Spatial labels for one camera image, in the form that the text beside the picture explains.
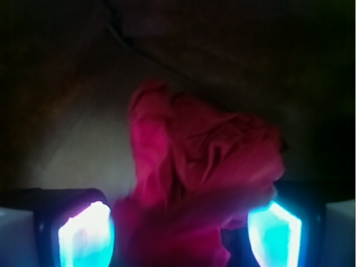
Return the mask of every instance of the crumpled fabric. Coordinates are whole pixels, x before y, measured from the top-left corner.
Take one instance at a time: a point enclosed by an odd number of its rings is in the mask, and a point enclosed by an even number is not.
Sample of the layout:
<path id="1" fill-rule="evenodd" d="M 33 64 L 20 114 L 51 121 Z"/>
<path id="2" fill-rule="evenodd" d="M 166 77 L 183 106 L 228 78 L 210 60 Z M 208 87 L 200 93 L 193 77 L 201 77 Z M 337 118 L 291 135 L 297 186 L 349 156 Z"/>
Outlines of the crumpled fabric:
<path id="1" fill-rule="evenodd" d="M 113 207 L 116 253 L 128 266 L 225 266 L 220 230 L 246 224 L 275 195 L 279 130 L 147 81 L 129 110 L 137 184 Z"/>

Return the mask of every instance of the red cloth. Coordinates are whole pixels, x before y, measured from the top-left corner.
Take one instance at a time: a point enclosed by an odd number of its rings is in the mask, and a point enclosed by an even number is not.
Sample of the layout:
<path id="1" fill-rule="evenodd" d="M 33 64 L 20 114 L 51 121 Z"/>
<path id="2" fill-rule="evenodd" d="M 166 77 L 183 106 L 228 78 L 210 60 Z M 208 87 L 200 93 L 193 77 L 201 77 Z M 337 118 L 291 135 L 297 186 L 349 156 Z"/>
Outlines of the red cloth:
<path id="1" fill-rule="evenodd" d="M 113 208 L 129 266 L 225 266 L 221 228 L 267 204 L 284 172 L 277 128 L 145 82 L 130 105 L 137 185 Z"/>

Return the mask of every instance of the white plastic part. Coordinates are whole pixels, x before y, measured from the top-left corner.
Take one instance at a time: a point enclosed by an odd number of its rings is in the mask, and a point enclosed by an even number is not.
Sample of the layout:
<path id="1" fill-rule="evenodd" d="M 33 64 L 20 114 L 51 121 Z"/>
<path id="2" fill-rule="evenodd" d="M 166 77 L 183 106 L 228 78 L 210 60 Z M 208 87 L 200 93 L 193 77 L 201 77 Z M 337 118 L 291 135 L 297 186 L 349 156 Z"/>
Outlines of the white plastic part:
<path id="1" fill-rule="evenodd" d="M 355 266 L 355 200 L 326 205 L 322 267 Z"/>
<path id="2" fill-rule="evenodd" d="M 0 207 L 0 266 L 38 266 L 31 211 Z"/>

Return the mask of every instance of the glowing light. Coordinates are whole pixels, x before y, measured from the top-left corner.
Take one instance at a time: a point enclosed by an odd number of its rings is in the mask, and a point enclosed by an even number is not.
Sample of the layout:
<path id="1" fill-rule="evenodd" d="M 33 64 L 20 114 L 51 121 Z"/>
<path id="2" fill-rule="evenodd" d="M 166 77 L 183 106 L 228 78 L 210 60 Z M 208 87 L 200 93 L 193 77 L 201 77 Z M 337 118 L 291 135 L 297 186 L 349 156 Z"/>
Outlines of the glowing light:
<path id="1" fill-rule="evenodd" d="M 114 241 L 110 208 L 94 202 L 58 230 L 61 267 L 109 266 Z"/>
<path id="2" fill-rule="evenodd" d="M 249 214 L 252 251 L 261 266 L 297 267 L 301 220 L 275 201 Z"/>

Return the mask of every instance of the blue led light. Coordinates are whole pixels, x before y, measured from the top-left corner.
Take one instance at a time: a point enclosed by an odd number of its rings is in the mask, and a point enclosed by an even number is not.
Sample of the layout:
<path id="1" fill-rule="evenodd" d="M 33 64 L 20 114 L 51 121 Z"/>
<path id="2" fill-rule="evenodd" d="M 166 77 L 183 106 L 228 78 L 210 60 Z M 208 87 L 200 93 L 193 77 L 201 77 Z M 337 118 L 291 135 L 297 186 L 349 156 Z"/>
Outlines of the blue led light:
<path id="1" fill-rule="evenodd" d="M 261 266 L 297 267 L 301 220 L 277 202 L 249 213 L 252 251 Z"/>
<path id="2" fill-rule="evenodd" d="M 58 230 L 61 267 L 109 266 L 114 241 L 110 208 L 94 202 Z"/>

